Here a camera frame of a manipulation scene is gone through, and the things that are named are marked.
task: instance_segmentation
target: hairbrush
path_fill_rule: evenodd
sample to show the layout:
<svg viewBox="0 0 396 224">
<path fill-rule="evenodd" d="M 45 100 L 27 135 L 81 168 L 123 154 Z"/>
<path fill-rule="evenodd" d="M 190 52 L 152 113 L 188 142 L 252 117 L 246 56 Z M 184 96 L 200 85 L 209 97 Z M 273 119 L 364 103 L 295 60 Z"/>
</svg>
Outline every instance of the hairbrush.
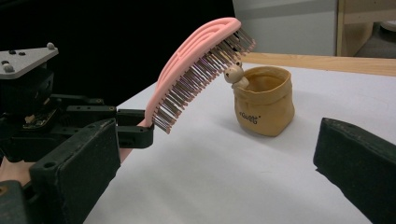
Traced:
<svg viewBox="0 0 396 224">
<path fill-rule="evenodd" d="M 172 55 L 158 78 L 148 101 L 145 119 L 166 133 L 189 102 L 241 56 L 252 51 L 256 42 L 233 17 L 210 21 L 195 30 Z"/>
</svg>

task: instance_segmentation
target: white tabletop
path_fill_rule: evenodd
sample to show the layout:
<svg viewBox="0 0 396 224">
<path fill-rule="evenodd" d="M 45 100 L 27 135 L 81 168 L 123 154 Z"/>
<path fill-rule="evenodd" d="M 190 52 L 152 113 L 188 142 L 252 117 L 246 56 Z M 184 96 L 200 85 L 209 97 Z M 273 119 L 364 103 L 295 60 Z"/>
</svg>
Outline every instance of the white tabletop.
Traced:
<svg viewBox="0 0 396 224">
<path fill-rule="evenodd" d="M 263 66 L 245 63 L 244 68 Z M 296 113 L 277 137 L 242 129 L 222 75 L 183 111 L 170 134 L 135 149 L 86 224 L 371 223 L 313 156 L 322 118 L 396 144 L 396 77 L 283 67 Z M 155 85 L 119 108 L 145 109 Z"/>
</svg>

